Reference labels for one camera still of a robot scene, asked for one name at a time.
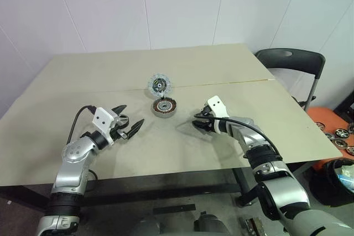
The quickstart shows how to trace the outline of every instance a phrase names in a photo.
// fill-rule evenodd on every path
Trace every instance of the gray floor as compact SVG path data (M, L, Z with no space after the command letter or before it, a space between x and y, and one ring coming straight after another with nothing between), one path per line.
M309 191L308 182L305 177L300 175L298 179L307 191ZM321 205L310 192L308 194L312 208L331 213L346 224L354 227L354 203L337 208L329 208ZM279 222L270 221L263 215L259 202L245 208L235 206L234 198L236 195L199 195L169 200L87 207L83 209L85 219L80 222L79 230L75 235L129 235L137 222L144 217L152 215L153 208L191 203L195 204L195 211L155 216L158 221L164 224L165 232L190 232L193 230L193 222L198 219L200 212L207 211L218 216L232 235L245 235L242 233L238 221L240 217L259 217L264 224L264 229L268 236L288 235L283 232L283 227ZM0 235L34 235L37 222L41 216L40 212L16 203L8 204L6 200L0 198Z

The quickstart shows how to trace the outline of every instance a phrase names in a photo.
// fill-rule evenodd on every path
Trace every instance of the black folding chair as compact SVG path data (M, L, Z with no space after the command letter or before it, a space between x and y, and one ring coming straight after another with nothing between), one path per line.
M268 69L292 69L315 75L305 102L304 110L307 111L325 65L325 57L319 53L291 48L264 49L258 51L255 56Z

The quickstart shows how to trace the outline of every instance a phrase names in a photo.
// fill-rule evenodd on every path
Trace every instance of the white wall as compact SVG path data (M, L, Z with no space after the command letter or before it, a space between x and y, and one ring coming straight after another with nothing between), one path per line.
M353 25L353 0L0 0L0 116L54 54L239 42L323 53L314 104L334 108L353 89ZM285 76L300 98L304 80Z

